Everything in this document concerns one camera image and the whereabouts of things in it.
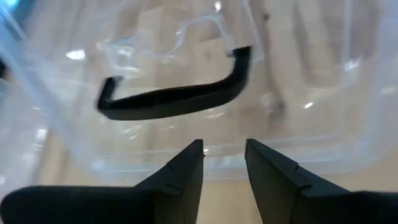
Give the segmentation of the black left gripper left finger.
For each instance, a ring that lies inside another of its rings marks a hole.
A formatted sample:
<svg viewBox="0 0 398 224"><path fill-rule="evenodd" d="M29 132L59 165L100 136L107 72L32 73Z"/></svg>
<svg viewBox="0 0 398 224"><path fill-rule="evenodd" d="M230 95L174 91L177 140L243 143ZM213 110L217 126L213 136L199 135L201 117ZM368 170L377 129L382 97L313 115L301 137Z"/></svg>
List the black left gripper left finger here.
<svg viewBox="0 0 398 224"><path fill-rule="evenodd" d="M196 223L203 185L196 139L133 187L30 186L1 202L3 223Z"/></svg>

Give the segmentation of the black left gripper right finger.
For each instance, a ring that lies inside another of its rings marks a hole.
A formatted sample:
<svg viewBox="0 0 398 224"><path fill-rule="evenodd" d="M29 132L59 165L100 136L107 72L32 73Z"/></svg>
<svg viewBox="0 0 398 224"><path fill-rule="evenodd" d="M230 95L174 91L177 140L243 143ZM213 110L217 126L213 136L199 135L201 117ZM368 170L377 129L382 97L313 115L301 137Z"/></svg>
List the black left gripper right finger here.
<svg viewBox="0 0 398 224"><path fill-rule="evenodd" d="M397 223L395 192L351 192L255 139L245 159L263 223Z"/></svg>

